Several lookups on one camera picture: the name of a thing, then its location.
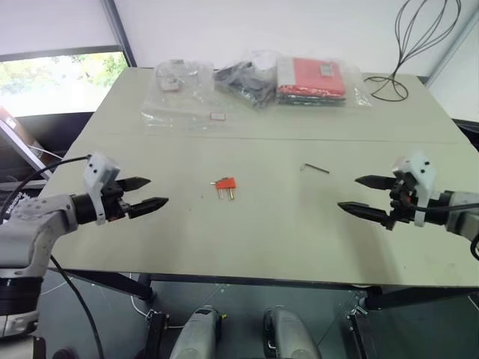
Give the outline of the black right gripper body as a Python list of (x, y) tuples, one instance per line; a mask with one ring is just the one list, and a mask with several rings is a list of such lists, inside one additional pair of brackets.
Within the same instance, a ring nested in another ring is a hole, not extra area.
[(409, 223), (414, 220), (415, 210), (412, 208), (411, 199), (413, 199), (413, 203), (417, 202), (416, 184), (417, 181), (411, 174), (404, 174), (389, 181), (389, 197), (392, 207), (389, 212), (389, 225), (395, 225), (397, 222)]

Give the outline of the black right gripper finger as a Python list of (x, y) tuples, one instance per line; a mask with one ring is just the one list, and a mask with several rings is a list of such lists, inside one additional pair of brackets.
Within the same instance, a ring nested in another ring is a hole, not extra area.
[(394, 227), (394, 221), (383, 209), (376, 209), (368, 206), (365, 203), (358, 203), (352, 201), (339, 202), (338, 206), (345, 212), (354, 215), (355, 217), (379, 223), (389, 230)]
[(368, 188), (378, 190), (391, 190), (395, 184), (394, 177), (383, 177), (377, 175), (366, 175), (358, 177), (355, 181), (361, 185), (365, 185)]

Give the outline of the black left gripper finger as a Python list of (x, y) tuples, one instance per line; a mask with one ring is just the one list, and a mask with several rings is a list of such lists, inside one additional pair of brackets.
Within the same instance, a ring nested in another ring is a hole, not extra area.
[(135, 191), (148, 183), (150, 183), (150, 180), (144, 177), (129, 177), (119, 180), (119, 186), (123, 192)]
[(140, 203), (129, 205), (126, 213), (130, 219), (134, 219), (161, 209), (168, 201), (169, 199), (166, 197), (152, 197)]

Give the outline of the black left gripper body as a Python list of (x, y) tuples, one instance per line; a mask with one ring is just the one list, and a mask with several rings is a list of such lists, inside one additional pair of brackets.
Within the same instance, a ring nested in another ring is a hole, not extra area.
[(116, 180), (101, 190), (101, 199), (108, 222), (122, 219), (126, 216), (127, 205), (123, 201), (124, 192), (127, 184), (126, 180)]

